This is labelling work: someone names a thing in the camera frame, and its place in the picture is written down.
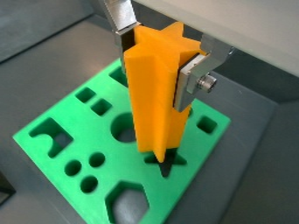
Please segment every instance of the gray surface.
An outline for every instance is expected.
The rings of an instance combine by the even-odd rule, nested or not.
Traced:
[[[91,13],[85,0],[1,0],[0,62]]]
[[[146,194],[135,190],[124,190],[113,205],[116,224],[133,224],[140,221],[148,209]]]
[[[296,0],[135,0],[299,76]]]
[[[107,21],[91,18],[0,65],[0,171],[16,194],[1,223],[83,223],[12,135],[117,57]]]
[[[89,5],[91,5],[91,7],[92,7],[95,13],[96,13],[100,17],[104,18],[104,17],[105,17],[105,13],[104,13],[104,11],[103,11],[103,9],[101,9],[101,6],[100,6],[100,4],[99,4],[99,1],[100,1],[100,0],[88,0]]]
[[[236,52],[236,57],[216,71],[274,102],[299,98],[299,79],[243,52]]]
[[[239,63],[243,74],[252,64]],[[218,78],[218,86],[210,94],[199,92],[198,98],[231,118],[231,125],[167,223],[220,223],[276,107],[264,96],[220,74],[212,75]]]
[[[15,194],[15,189],[0,172],[0,206],[5,203],[9,197]]]
[[[299,101],[279,105],[223,224],[299,222]]]

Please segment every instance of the screw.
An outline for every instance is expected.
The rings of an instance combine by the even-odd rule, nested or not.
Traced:
[[[211,76],[210,73],[207,73],[198,80],[198,88],[208,93],[214,89],[216,83],[218,80]]]

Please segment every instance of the circular hole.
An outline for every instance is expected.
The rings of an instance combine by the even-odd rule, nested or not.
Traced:
[[[64,172],[68,176],[75,176],[80,172],[80,161],[79,160],[72,160],[68,162],[64,168]]]
[[[80,190],[84,193],[92,193],[97,188],[99,180],[93,176],[85,177],[80,182]]]
[[[88,164],[92,167],[100,167],[104,164],[104,162],[105,162],[105,156],[100,152],[91,155],[91,157],[88,159]]]
[[[121,143],[131,143],[136,140],[133,118],[131,113],[120,115],[111,125],[111,134]]]

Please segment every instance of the orange plastic block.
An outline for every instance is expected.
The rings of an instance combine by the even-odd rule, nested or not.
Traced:
[[[183,137],[191,106],[179,113],[174,93],[178,69],[195,53],[206,54],[200,42],[183,37],[183,23],[162,31],[135,28],[135,46],[124,54],[135,136],[139,151],[154,151],[160,163]]]

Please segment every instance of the green foam block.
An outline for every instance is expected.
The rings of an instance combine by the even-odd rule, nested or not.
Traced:
[[[132,129],[127,77],[113,62],[13,136],[27,155],[87,223],[113,223],[111,205],[127,188],[144,193],[140,223],[163,223],[230,125],[230,119],[195,101],[168,178],[124,143]]]

